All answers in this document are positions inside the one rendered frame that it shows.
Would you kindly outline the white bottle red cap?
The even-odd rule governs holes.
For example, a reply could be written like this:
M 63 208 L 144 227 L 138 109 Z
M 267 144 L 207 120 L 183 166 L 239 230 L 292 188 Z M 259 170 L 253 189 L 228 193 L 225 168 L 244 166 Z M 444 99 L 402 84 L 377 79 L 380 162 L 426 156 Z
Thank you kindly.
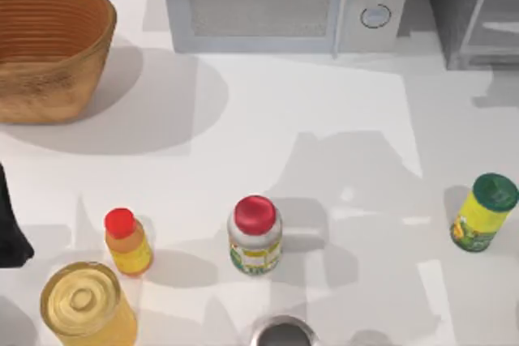
M 229 256 L 249 276 L 261 276 L 277 266 L 282 252 L 283 224 L 274 203 L 258 194 L 240 199 L 227 221 Z

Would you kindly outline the pale microwave oven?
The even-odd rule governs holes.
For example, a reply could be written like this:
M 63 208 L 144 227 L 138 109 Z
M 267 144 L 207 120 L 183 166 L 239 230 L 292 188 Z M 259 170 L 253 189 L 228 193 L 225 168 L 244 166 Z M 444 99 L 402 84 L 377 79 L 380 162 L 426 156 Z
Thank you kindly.
M 179 53 L 327 53 L 332 55 L 339 0 L 165 0 Z M 392 12 L 365 28 L 362 11 Z M 339 53 L 380 53 L 397 38 L 405 0 L 346 0 Z

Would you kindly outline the small orange bottle red cap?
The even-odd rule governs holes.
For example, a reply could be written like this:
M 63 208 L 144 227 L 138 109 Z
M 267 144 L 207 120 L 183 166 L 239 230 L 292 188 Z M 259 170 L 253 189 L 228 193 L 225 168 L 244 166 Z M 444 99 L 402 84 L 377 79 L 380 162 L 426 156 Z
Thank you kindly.
M 104 218 L 105 243 L 116 268 L 126 276 L 140 276 L 152 264 L 153 252 L 143 225 L 128 208 L 110 210 Z

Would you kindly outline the microwave knob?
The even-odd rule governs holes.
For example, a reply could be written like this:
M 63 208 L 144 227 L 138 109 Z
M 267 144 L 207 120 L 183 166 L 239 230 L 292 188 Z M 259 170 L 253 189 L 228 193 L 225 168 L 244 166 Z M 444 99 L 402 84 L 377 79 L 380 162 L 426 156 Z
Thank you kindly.
M 362 25 L 369 29 L 382 28 L 391 18 L 392 12 L 382 4 L 364 9 L 360 15 Z

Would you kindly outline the silver metal cup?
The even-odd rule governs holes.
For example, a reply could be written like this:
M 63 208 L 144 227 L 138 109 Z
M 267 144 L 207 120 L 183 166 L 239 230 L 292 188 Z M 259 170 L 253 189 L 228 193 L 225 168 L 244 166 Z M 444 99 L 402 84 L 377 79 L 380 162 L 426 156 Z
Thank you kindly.
M 314 330 L 300 318 L 278 314 L 253 327 L 248 346 L 322 346 Z

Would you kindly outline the yellow tin can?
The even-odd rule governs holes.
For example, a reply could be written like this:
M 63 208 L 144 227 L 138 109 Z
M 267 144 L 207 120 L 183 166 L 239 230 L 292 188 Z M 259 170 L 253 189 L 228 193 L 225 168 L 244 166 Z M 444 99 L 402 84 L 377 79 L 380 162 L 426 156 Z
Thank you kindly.
M 135 346 L 137 318 L 114 272 L 76 262 L 54 273 L 41 291 L 40 312 L 62 346 Z

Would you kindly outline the yellow can green lid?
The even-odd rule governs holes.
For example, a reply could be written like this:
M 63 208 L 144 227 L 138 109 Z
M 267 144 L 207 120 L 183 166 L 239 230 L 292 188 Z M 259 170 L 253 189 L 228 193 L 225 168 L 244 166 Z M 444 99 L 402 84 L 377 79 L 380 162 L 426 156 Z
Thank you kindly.
M 519 189 L 508 177 L 484 173 L 476 178 L 450 227 L 452 241 L 461 249 L 486 250 L 519 203 Z

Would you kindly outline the brown woven basket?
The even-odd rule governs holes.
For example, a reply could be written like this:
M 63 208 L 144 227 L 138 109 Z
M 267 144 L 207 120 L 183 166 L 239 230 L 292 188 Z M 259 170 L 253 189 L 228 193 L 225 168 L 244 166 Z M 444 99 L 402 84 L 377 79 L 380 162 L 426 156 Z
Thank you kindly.
M 0 123 L 76 119 L 100 82 L 116 23 L 110 0 L 0 0 Z

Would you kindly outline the grey cabinet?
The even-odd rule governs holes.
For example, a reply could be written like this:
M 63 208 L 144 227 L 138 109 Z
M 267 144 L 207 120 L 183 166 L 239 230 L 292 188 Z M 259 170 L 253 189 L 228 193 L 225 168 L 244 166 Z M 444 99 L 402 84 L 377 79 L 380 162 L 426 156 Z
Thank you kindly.
M 519 70 L 519 0 L 429 0 L 449 70 Z

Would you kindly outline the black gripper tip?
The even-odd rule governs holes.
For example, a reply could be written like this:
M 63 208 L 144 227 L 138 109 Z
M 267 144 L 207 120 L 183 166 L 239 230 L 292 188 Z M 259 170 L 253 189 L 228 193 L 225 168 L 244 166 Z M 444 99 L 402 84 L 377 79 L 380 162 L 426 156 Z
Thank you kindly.
M 34 256 L 11 206 L 6 175 L 0 163 L 0 268 L 19 268 Z

